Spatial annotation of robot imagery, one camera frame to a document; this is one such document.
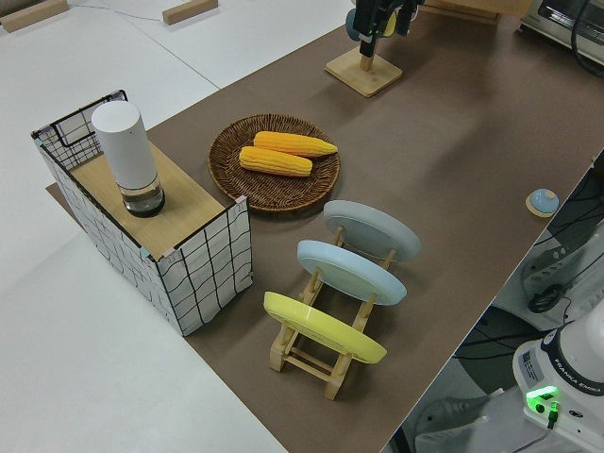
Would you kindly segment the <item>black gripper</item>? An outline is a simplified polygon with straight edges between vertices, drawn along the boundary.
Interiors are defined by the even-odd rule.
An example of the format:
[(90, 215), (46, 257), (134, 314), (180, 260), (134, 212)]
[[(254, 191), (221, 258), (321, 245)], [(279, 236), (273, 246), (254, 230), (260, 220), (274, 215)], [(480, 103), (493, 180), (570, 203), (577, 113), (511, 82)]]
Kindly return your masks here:
[(377, 11), (392, 11), (399, 8), (395, 22), (395, 32), (398, 35), (407, 35), (411, 21), (418, 12), (421, 2), (418, 0), (357, 0), (355, 3), (354, 29), (359, 33), (363, 42), (374, 43), (375, 22)]

